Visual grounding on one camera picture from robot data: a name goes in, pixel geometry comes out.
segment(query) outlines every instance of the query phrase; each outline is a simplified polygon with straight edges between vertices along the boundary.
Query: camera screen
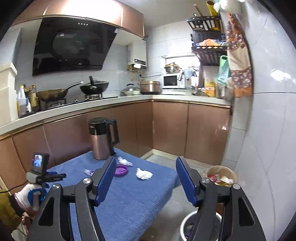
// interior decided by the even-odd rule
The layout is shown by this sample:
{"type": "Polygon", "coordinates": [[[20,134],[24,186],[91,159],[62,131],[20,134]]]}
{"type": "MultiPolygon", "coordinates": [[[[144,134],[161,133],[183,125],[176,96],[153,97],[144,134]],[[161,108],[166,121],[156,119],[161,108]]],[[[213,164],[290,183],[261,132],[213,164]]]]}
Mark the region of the camera screen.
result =
{"type": "Polygon", "coordinates": [[[33,166],[41,168],[42,158],[43,158],[43,156],[41,156],[41,155],[35,155],[34,161],[33,161],[33,166]]]}

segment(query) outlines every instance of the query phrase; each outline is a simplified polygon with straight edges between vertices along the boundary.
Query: floor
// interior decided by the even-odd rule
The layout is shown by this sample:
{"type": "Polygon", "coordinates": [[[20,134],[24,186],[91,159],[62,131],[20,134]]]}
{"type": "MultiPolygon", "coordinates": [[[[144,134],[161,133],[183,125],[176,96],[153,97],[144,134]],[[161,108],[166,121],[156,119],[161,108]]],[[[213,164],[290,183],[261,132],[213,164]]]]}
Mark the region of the floor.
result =
{"type": "MultiPolygon", "coordinates": [[[[176,169],[175,160],[163,156],[153,154],[147,160],[176,169]]],[[[202,177],[205,176],[206,169],[210,166],[200,162],[194,163],[194,166],[190,165],[191,168],[198,170],[202,177]]],[[[139,240],[180,241],[180,224],[186,215],[195,210],[196,208],[188,202],[183,187],[179,186],[175,188],[170,200],[139,240]]]]}

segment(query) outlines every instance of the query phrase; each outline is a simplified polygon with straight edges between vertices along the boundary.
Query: purple round container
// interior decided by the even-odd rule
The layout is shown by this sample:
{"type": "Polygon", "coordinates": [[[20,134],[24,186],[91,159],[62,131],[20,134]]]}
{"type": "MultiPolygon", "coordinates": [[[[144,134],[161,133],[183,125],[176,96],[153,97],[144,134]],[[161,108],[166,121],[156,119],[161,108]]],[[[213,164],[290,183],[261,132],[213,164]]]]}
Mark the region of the purple round container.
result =
{"type": "Polygon", "coordinates": [[[123,177],[127,173],[128,173],[128,167],[127,166],[122,165],[122,164],[117,164],[116,165],[115,176],[123,177]]]}

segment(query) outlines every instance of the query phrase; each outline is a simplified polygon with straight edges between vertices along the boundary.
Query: yellow package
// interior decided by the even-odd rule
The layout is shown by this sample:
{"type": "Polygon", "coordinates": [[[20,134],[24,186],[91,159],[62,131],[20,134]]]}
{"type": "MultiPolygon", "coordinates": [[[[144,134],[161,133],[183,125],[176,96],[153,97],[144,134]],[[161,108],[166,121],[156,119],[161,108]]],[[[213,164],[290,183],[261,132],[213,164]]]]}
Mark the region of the yellow package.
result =
{"type": "Polygon", "coordinates": [[[209,97],[215,97],[215,82],[205,79],[205,92],[209,97]]]}

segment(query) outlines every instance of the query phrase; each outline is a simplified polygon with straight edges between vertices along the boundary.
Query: stove burner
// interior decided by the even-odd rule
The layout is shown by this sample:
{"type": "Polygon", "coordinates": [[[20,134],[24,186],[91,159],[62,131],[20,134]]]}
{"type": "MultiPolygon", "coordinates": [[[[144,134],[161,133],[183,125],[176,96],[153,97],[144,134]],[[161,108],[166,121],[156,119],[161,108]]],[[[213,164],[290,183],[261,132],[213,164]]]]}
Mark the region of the stove burner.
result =
{"type": "Polygon", "coordinates": [[[46,102],[45,103],[45,109],[46,110],[49,110],[49,109],[56,108],[56,107],[59,107],[59,106],[62,106],[62,105],[66,105],[66,104],[67,104],[66,99],[57,100],[57,101],[51,101],[51,102],[46,102]]]}
{"type": "Polygon", "coordinates": [[[102,99],[103,98],[103,94],[99,93],[96,95],[85,95],[85,100],[96,100],[96,99],[102,99]]]}

